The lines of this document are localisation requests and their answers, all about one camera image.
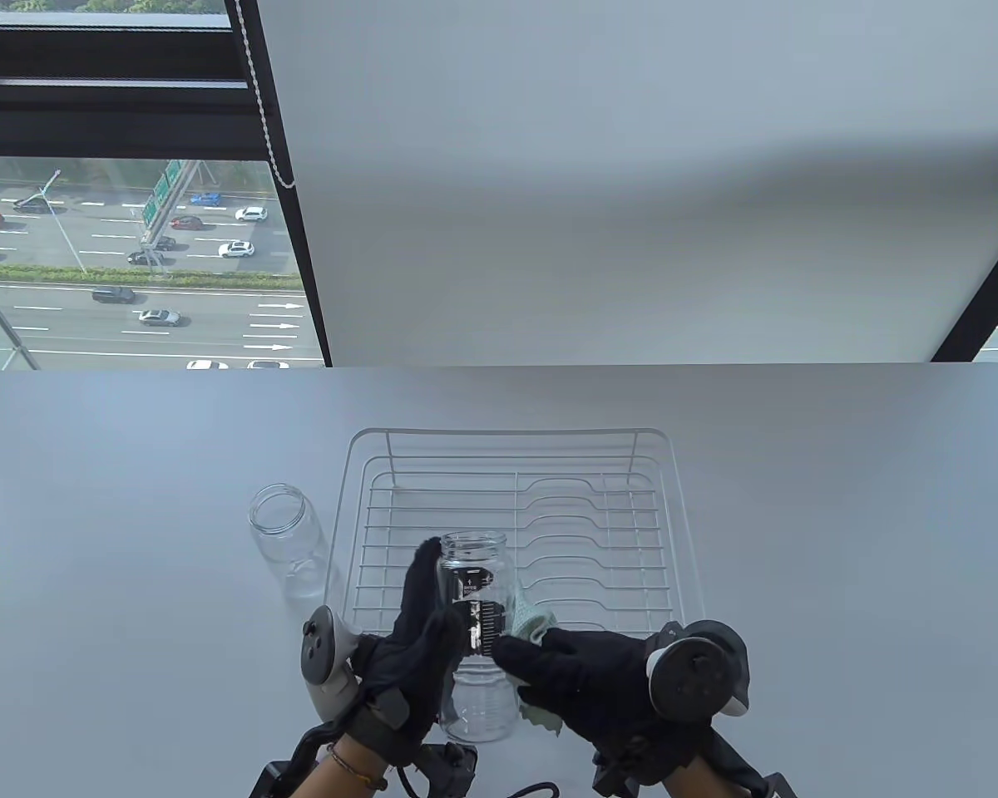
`human hand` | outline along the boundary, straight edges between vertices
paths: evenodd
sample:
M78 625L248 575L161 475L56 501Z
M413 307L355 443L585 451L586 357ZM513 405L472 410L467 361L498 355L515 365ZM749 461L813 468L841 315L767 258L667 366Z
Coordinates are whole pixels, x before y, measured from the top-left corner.
M365 636L351 657L365 700L348 734L389 764L411 764L439 712L443 682L456 668L468 631L439 600L438 537L420 544L403 581L399 617L387 638Z
M635 781L654 784L692 761L711 731L709 721L685 725L656 713L646 672L652 638L550 628L540 646L499 638L492 657L526 682L523 702L555 713Z

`blue car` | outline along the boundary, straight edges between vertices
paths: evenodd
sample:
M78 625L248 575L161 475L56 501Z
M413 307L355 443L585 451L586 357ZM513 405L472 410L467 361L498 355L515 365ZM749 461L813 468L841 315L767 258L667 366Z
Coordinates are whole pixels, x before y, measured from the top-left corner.
M211 191L209 194L193 194L188 198L188 204L190 205L207 205L209 208L214 208L215 205L221 205L222 195L215 194Z

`glass jar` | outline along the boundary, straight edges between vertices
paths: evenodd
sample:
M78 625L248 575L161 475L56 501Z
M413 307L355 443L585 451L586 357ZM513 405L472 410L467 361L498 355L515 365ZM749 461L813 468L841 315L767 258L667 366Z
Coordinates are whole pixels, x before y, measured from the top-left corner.
M263 559L297 616L324 603L325 557L321 525L310 501L291 485L267 485L251 501L248 522Z
M442 601L469 627L450 695L441 705L442 729L460 742L501 740L514 730L518 698L492 660L492 642L513 620L517 579L502 532L448 532L436 565Z

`dish drying rack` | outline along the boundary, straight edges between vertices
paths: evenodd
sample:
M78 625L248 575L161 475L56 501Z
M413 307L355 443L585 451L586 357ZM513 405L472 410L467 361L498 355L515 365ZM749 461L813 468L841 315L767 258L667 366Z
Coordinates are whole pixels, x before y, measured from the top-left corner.
M362 430L325 601L388 633L415 549L458 531L506 533L526 596L564 628L646 636L704 617L673 447L658 430Z

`grass median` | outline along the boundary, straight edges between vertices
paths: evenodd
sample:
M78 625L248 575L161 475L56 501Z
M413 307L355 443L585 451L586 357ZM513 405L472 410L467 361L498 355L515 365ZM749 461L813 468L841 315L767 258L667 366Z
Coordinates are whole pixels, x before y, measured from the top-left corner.
M0 263L0 282L76 283L80 285L150 285L167 288L260 288L303 290L298 274L266 274L259 271L187 271L170 269L168 274L148 269L89 269Z

